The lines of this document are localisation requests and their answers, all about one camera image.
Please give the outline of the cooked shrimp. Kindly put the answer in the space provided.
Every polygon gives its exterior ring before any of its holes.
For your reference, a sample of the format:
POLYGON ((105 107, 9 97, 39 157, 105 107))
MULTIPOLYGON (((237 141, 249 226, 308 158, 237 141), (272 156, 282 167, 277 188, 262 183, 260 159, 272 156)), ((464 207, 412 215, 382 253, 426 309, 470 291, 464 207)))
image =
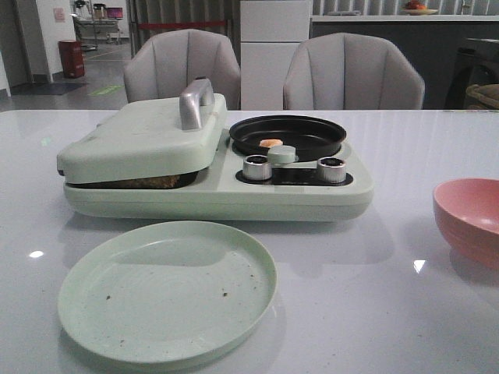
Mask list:
POLYGON ((283 141, 281 139, 262 139, 259 142, 260 147, 272 148, 274 146, 282 146, 283 141))

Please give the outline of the mint green sandwich maker lid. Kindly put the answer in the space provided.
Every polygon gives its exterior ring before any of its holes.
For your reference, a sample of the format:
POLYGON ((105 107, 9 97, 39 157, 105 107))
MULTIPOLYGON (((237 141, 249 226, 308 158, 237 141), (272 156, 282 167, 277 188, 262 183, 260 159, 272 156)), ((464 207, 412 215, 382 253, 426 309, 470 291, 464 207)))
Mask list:
POLYGON ((209 167, 227 117, 226 99, 208 79, 179 97, 127 104, 57 156, 69 184, 185 175, 209 167))

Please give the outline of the pink plastic bowl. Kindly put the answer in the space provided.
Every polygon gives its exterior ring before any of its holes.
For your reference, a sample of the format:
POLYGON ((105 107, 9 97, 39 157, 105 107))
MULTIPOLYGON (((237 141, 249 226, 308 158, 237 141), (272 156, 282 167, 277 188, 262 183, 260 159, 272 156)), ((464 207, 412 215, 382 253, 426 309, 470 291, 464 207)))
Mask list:
POLYGON ((446 242, 463 256, 498 269, 498 180, 461 178, 433 192, 434 218, 446 242))

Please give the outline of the mint green breakfast maker base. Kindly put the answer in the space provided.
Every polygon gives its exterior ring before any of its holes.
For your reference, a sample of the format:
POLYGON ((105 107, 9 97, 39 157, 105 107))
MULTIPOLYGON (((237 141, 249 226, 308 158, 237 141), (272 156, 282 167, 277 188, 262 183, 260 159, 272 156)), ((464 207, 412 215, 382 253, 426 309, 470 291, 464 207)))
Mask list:
POLYGON ((373 179, 354 149, 343 143, 344 185, 265 185, 237 179, 243 155, 227 130, 214 163, 179 189, 81 189, 64 185, 79 213, 95 217, 208 221, 340 221, 361 215, 373 198, 373 179))

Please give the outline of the left silver control knob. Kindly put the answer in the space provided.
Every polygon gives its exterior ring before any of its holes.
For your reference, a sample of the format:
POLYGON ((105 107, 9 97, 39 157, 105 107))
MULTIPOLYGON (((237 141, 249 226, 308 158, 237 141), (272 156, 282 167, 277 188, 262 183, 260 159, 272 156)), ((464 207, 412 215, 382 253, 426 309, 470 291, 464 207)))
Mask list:
POLYGON ((243 160, 242 175, 252 181, 266 181, 272 176, 272 166, 265 155, 249 155, 243 160))

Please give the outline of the silver control knob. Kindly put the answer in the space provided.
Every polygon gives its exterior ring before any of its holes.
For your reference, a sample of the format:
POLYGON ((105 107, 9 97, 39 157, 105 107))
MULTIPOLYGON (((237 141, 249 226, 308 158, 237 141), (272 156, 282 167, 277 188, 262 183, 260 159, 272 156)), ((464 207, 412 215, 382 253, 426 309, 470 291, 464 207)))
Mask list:
POLYGON ((316 174, 322 182, 342 183, 347 178, 345 162, 335 157, 322 157, 317 160, 316 174))
POLYGON ((266 181, 272 176, 272 166, 265 155, 249 155, 243 160, 242 175, 252 181, 266 181))

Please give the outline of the black round frying pan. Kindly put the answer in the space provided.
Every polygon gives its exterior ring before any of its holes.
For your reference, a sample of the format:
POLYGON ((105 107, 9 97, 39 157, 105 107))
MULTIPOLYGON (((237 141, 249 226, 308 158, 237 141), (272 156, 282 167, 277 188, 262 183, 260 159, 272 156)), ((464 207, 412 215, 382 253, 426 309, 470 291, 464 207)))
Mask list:
POLYGON ((265 155, 265 139, 279 139, 296 149, 299 162, 335 155, 346 139, 340 125, 322 118, 303 115, 265 115, 247 118, 229 129, 234 147, 244 155, 265 155))

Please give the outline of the right silver control knob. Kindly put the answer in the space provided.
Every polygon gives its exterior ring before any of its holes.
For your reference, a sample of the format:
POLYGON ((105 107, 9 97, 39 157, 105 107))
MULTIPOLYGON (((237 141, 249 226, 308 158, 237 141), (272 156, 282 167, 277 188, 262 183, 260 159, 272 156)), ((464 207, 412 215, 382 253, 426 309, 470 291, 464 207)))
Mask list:
POLYGON ((342 183, 347 178, 345 162, 335 157, 322 157, 317 160, 316 174, 322 182, 342 183))

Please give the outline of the right grey upholstered chair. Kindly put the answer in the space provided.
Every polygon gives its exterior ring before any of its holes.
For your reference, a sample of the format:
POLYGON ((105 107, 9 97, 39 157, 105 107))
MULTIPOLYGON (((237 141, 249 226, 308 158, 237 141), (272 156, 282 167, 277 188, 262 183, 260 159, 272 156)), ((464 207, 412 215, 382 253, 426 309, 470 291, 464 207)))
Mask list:
POLYGON ((392 42, 361 34, 311 38, 296 49, 285 110, 419 110, 425 83, 392 42))

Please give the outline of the grey upholstered chair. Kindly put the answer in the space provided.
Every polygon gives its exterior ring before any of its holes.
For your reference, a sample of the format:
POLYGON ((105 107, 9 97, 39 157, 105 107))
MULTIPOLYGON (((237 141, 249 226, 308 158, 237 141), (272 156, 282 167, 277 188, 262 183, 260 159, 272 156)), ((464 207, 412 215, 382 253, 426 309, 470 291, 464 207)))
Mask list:
POLYGON ((157 34, 124 68, 127 101, 178 97, 200 77, 224 95, 229 110, 239 109, 241 72, 228 37, 195 29, 157 34))
POLYGON ((419 110, 425 83, 392 42, 361 34, 311 38, 296 49, 285 110, 419 110))

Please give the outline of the left grey upholstered chair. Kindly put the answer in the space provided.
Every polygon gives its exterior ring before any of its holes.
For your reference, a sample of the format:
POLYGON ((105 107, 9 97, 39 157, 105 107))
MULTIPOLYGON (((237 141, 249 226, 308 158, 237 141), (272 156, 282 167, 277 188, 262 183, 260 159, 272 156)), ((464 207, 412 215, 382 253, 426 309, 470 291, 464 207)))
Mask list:
POLYGON ((224 95, 229 110, 239 109, 241 72, 228 37, 195 29, 157 34, 124 68, 127 101, 178 97, 200 77, 224 95))

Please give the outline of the red barrier belt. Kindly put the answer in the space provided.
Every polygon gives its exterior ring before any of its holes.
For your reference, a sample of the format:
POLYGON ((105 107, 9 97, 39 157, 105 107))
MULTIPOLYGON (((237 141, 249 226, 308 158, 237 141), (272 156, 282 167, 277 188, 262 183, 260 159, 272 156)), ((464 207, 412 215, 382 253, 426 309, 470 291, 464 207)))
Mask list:
POLYGON ((184 22, 184 23, 138 23, 140 30, 176 30, 176 29, 203 29, 208 27, 226 26, 227 20, 184 22))

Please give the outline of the red trash bin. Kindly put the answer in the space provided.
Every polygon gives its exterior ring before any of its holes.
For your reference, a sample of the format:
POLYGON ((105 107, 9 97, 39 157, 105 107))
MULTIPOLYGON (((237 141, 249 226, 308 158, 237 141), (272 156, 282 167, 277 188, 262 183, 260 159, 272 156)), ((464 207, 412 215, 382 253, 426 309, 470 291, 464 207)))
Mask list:
POLYGON ((59 56, 65 78, 80 78, 85 74, 81 42, 65 40, 58 42, 59 56))

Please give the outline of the dark grey kitchen counter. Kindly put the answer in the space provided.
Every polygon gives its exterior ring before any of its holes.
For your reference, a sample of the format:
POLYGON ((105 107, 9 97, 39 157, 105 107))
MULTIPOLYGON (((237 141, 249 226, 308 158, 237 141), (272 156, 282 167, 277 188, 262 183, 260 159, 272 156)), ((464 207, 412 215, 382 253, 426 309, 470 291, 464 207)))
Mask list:
POLYGON ((498 39, 497 16, 313 16, 311 37, 334 33, 396 44, 426 84, 423 107, 443 109, 458 48, 466 38, 498 39))

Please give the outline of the fruit plate on counter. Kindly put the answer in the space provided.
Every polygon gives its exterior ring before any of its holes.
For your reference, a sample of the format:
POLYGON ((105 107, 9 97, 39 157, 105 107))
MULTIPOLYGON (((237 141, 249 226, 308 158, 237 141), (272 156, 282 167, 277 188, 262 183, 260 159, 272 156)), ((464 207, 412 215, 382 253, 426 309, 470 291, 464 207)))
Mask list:
POLYGON ((407 1, 402 6, 402 11, 410 16, 428 16, 436 14, 438 12, 437 9, 429 9, 419 0, 407 1))

